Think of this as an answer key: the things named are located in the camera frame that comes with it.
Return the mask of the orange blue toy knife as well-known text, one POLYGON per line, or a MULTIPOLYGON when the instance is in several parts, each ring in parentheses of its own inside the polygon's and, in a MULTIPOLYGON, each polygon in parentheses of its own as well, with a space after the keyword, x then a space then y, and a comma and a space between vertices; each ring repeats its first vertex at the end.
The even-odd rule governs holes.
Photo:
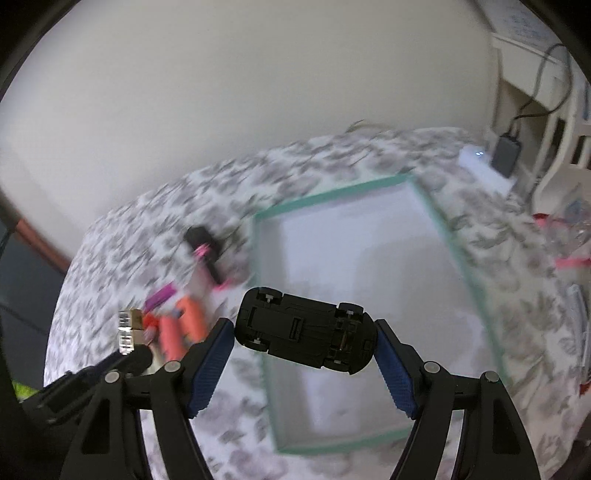
POLYGON ((191 345, 204 341, 208 334, 204 308, 190 296, 179 298, 175 309, 166 314, 144 313, 142 326, 166 362, 180 361, 191 345))

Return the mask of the purple lighter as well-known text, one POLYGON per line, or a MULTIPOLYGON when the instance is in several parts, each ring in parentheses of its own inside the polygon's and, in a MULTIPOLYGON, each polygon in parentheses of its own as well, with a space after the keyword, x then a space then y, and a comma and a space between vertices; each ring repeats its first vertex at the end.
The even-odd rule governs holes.
POLYGON ((154 309, 158 308, 159 306, 167 302, 170 298, 172 298, 176 294, 176 292, 177 290, 172 283, 164 285, 163 287, 156 290, 146 298, 143 304, 143 312, 149 313, 154 309))

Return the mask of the pink watch band toy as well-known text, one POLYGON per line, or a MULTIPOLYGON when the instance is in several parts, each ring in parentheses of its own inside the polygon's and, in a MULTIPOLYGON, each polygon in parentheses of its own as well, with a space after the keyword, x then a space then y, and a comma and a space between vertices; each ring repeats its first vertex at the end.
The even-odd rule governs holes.
POLYGON ((204 243, 194 250, 193 256, 197 259, 197 265, 200 269, 204 270, 208 275, 214 289, 222 290, 228 288, 230 285, 228 276, 223 274, 217 266, 217 262, 221 258, 221 250, 214 247, 211 243, 204 243))

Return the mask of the black wall charger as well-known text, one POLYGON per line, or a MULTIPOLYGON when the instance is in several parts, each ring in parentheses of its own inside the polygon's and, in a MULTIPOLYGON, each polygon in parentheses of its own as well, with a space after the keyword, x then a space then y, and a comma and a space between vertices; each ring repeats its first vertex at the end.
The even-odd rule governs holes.
POLYGON ((183 235, 183 240, 194 253, 211 253, 215 258, 221 257, 223 241, 214 237, 202 225, 189 227, 183 235))

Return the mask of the black toy car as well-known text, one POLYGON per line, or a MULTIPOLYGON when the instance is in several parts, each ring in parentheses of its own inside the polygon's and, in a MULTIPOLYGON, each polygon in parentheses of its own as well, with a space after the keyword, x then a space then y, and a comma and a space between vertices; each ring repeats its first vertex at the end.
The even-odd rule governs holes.
POLYGON ((354 375, 372 360, 378 332, 361 306, 334 305, 256 287, 242 298, 235 339, 246 348, 283 360, 354 375))

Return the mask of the teal rimmed white box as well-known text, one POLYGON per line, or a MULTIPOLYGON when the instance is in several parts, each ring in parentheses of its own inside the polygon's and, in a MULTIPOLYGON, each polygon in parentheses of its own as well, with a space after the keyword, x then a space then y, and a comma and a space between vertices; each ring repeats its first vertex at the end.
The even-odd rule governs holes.
MULTIPOLYGON (((426 360, 470 377, 504 372, 485 292, 457 237, 408 175, 272 207, 252 221, 252 284, 386 320, 426 360)), ((266 355, 260 361, 276 450, 344 453, 405 438, 376 364, 354 375, 266 355)))

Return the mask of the clear bag of toys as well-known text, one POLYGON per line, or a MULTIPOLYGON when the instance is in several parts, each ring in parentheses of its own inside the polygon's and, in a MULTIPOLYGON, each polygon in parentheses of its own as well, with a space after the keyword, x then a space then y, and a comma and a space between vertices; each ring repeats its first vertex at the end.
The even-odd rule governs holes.
POLYGON ((590 195, 581 183, 560 196, 549 212, 533 215, 551 267, 565 277, 590 275, 590 195))

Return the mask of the white power strip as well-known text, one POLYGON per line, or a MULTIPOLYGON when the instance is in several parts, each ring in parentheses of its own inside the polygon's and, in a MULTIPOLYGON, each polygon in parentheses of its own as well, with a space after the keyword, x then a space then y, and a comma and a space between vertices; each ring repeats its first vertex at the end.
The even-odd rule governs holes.
POLYGON ((472 174, 489 194, 507 197, 517 182, 516 177, 505 178, 491 166, 492 157, 476 145, 466 145, 459 153, 458 163, 472 174))

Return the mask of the dark grey power adapter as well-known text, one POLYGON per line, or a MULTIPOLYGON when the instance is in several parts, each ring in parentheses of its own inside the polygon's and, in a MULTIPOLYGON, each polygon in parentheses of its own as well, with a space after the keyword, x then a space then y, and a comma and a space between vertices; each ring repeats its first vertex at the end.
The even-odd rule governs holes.
POLYGON ((522 151, 522 143, 509 133, 501 135, 493 152, 491 167, 504 178, 513 175, 522 151))

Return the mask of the white shelf unit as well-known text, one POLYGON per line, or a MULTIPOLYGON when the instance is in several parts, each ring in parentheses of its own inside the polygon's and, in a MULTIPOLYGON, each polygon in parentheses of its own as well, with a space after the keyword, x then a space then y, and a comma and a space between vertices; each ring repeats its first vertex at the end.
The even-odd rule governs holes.
POLYGON ((549 213, 581 183, 590 195, 590 84, 566 50, 550 53, 494 33, 493 81, 484 138, 494 152, 512 133, 522 143, 513 190, 549 213))

